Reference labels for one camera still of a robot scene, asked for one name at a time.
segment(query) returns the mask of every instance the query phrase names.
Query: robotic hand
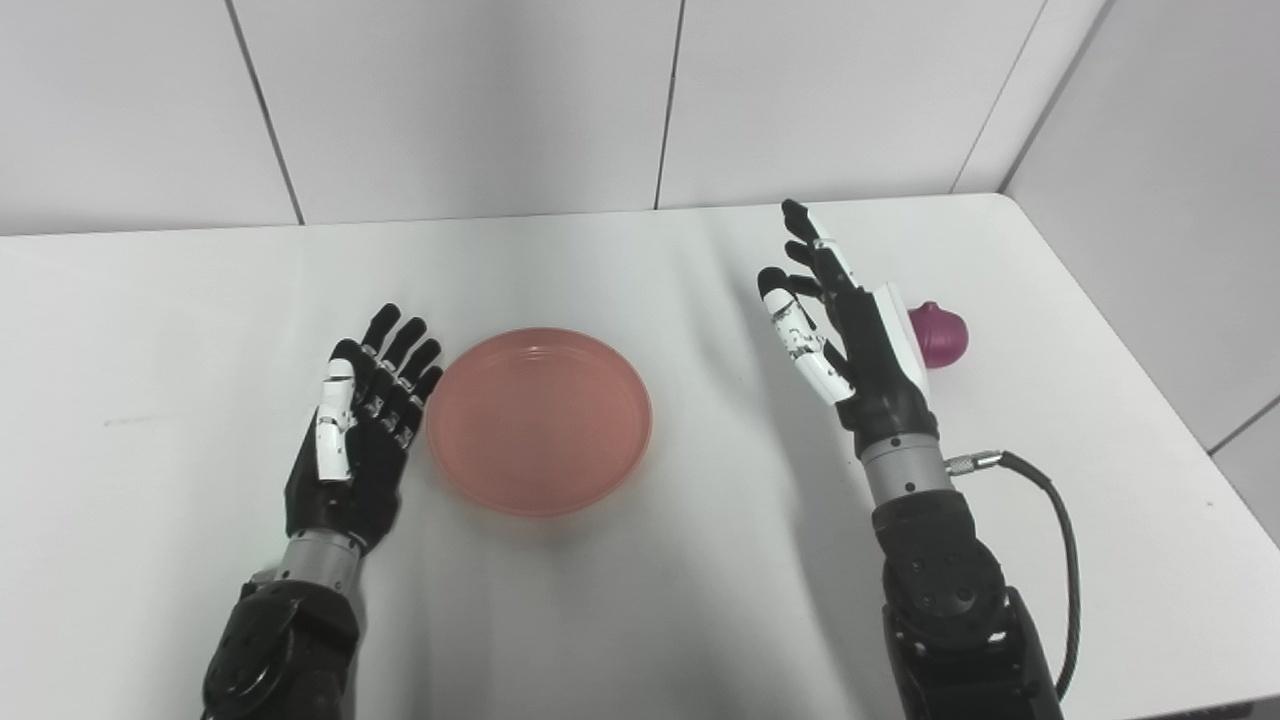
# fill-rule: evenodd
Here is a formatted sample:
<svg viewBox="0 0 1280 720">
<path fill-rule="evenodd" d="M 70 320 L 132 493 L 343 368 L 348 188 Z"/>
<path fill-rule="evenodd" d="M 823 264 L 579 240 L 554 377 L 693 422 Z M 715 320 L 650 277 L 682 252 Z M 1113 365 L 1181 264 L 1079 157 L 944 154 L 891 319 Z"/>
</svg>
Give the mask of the robotic hand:
<svg viewBox="0 0 1280 720">
<path fill-rule="evenodd" d="M 241 588 L 204 683 L 205 720 L 338 720 L 360 628 L 347 593 L 390 530 L 399 479 L 443 370 L 440 343 L 384 306 L 361 342 L 339 342 L 284 487 L 289 543 Z"/>
<path fill-rule="evenodd" d="M 1043 474 L 1012 454 L 943 460 L 924 363 L 896 290 L 868 292 L 859 286 L 840 247 L 805 206 L 787 200 L 782 213 L 801 241 L 788 241 L 786 254 L 813 277 L 765 268 L 758 277 L 760 299 L 796 368 L 854 433 L 876 502 L 872 521 L 884 551 L 884 639 L 908 717 L 1060 720 L 1059 696 L 1030 615 L 978 539 L 951 475 L 1001 464 L 1041 484 L 1055 510 L 1061 498 Z M 797 293 L 822 301 L 844 354 L 822 337 Z M 1069 521 L 1064 538 L 1073 621 L 1059 694 L 1070 678 L 1078 633 Z"/>
</svg>

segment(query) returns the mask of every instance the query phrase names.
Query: pink plastic plate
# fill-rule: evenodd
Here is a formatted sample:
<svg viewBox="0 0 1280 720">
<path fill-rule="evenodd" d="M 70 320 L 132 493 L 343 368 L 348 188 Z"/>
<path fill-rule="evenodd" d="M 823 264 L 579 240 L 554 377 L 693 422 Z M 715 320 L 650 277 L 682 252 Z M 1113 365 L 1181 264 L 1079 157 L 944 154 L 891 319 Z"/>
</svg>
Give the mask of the pink plastic plate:
<svg viewBox="0 0 1280 720">
<path fill-rule="evenodd" d="M 557 515 L 618 487 L 649 443 L 649 395 L 603 342 L 556 328 L 492 337 L 444 373 L 426 437 L 449 482 L 515 515 Z"/>
</svg>

